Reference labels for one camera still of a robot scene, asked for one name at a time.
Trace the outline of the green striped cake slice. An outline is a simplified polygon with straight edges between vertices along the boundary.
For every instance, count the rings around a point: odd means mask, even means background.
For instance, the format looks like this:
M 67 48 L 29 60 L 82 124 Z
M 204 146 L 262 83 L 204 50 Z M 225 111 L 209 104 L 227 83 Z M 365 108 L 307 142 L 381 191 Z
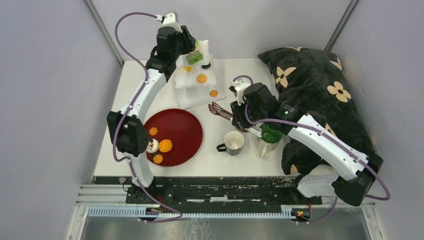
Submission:
M 189 53 L 186 56 L 186 61 L 189 66 L 192 66 L 198 62 L 201 62 L 204 59 L 203 54 L 200 51 L 194 51 L 192 53 Z

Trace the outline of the yellow cake wedge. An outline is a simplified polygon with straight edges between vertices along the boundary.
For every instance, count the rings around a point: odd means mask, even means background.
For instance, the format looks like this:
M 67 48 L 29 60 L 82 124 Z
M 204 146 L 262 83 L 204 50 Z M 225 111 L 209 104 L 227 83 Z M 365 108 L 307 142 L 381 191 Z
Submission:
M 193 66 L 183 66 L 182 68 L 187 72 L 191 72 L 193 70 Z

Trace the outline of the dark chocolate sandwich cookie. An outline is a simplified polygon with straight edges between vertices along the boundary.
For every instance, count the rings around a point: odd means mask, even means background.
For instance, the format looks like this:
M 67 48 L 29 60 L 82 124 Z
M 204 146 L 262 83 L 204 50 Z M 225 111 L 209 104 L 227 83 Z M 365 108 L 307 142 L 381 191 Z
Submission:
M 201 68 L 204 70 L 208 70 L 211 66 L 212 66 L 211 63 L 209 62 L 208 64 L 202 65 Z

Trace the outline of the cream green-lined mug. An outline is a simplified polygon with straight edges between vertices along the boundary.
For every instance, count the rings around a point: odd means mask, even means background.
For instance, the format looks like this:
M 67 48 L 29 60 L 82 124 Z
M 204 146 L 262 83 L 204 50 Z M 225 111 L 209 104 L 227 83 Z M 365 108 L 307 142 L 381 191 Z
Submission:
M 255 139 L 255 146 L 259 150 L 259 157 L 263 159 L 267 153 L 272 152 L 283 138 L 283 133 L 270 128 L 267 124 L 260 126 L 261 137 Z

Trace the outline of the round beige biscuit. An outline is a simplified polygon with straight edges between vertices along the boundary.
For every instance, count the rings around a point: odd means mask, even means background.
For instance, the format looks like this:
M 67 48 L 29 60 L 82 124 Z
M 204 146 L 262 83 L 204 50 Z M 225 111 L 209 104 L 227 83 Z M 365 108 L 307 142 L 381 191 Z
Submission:
M 196 77 L 196 81 L 197 81 L 198 83 L 200 83 L 200 84 L 206 83 L 206 82 L 207 82 L 207 80 L 208 80 L 208 77 L 207 77 L 205 74 L 199 74 L 199 75 Z

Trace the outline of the metal serving tongs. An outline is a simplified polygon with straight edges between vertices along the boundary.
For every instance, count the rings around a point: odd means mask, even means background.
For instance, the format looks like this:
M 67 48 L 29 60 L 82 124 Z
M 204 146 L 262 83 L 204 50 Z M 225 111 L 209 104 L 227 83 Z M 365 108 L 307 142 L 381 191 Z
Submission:
M 226 120 L 229 120 L 235 128 L 246 129 L 249 131 L 249 133 L 252 133 L 257 137 L 262 136 L 262 130 L 259 126 L 257 126 L 256 123 L 254 123 L 252 117 L 249 116 L 249 109 L 247 103 L 244 104 L 243 116 L 237 118 L 235 123 L 233 123 L 235 114 L 225 110 L 216 102 L 208 103 L 207 106 L 210 113 L 216 116 L 220 116 Z

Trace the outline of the white three-tier dessert stand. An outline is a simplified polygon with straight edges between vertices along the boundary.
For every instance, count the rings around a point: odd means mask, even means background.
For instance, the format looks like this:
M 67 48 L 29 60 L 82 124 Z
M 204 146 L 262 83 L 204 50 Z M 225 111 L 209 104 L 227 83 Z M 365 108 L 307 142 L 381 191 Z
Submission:
M 211 103 L 226 97 L 223 89 L 223 83 L 217 79 L 214 69 L 213 55 L 209 51 L 209 41 L 199 40 L 200 52 L 203 54 L 203 60 L 189 65 L 186 60 L 188 54 L 181 55 L 176 62 L 175 75 L 175 96 L 180 109 L 192 108 L 195 106 Z M 202 65 L 211 63 L 209 69 L 202 69 Z M 191 72 L 183 69 L 184 66 L 193 66 Z M 205 74 L 208 77 L 207 82 L 197 82 L 197 76 Z M 212 90 L 219 92 L 217 97 L 210 97 Z

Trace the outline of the small chip cookie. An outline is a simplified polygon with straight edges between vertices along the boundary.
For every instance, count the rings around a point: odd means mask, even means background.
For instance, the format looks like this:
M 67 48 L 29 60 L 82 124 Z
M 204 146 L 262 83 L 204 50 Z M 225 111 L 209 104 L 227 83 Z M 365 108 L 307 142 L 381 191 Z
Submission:
M 212 98 L 215 98 L 215 97 L 217 97 L 219 95 L 219 92 L 217 91 L 217 90 L 211 90 L 210 92 L 209 92 L 209 96 L 210 97 L 212 97 Z

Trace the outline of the dark red round tray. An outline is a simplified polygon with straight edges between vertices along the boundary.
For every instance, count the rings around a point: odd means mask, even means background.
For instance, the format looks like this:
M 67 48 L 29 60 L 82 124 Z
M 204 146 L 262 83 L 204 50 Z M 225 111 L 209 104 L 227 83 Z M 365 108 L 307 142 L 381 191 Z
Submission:
M 152 139 L 158 142 L 169 139 L 173 143 L 169 152 L 147 153 L 147 159 L 153 162 L 153 156 L 161 154 L 163 161 L 156 164 L 162 167 L 174 167 L 191 159 L 200 149 L 203 142 L 203 127 L 200 121 L 190 112 L 177 108 L 162 110 L 151 116 L 144 126 L 149 133 L 150 128 L 158 128 Z

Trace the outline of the large orange egg tart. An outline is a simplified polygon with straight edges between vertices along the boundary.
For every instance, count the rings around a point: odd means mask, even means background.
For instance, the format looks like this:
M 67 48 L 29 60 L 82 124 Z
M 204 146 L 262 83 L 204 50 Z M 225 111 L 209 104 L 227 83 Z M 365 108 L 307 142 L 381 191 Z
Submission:
M 163 139 L 158 144 L 158 149 L 162 153 L 170 152 L 173 148 L 173 142 L 170 139 Z

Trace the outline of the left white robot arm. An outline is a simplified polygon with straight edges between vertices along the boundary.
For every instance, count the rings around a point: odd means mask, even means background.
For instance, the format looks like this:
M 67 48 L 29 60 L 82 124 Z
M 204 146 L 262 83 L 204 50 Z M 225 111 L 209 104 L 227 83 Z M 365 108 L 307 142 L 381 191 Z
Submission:
M 146 63 L 141 64 L 144 76 L 139 85 L 119 111 L 110 111 L 106 117 L 113 158 L 116 162 L 128 163 L 132 181 L 140 187 L 138 197 L 147 204 L 156 200 L 158 191 L 151 186 L 155 177 L 146 155 L 152 139 L 142 121 L 176 70 L 178 58 L 194 51 L 195 42 L 186 25 L 160 27 L 156 46 Z

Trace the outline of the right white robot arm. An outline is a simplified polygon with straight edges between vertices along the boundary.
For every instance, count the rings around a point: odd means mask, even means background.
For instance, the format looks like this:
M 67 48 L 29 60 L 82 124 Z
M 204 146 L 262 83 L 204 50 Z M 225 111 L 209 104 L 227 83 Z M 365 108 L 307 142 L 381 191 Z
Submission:
M 378 175 L 384 162 L 379 155 L 367 155 L 349 146 L 312 115 L 301 111 L 295 102 L 279 102 L 260 82 L 232 80 L 229 90 L 236 96 L 236 101 L 230 104 L 233 126 L 262 137 L 264 132 L 258 124 L 278 124 L 277 129 L 283 135 L 302 143 L 335 169 L 332 174 L 298 177 L 296 186 L 288 191 L 293 203 L 302 204 L 316 196 L 333 196 L 358 207 L 365 198 L 391 199 L 387 185 Z

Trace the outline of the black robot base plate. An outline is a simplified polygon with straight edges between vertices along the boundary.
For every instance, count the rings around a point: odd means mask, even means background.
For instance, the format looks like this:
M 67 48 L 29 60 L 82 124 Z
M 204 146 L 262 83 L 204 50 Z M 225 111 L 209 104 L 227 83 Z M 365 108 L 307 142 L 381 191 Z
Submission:
M 296 178 L 164 177 L 156 176 L 147 192 L 183 214 L 267 214 L 281 206 L 321 205 L 321 197 L 307 198 L 296 188 Z

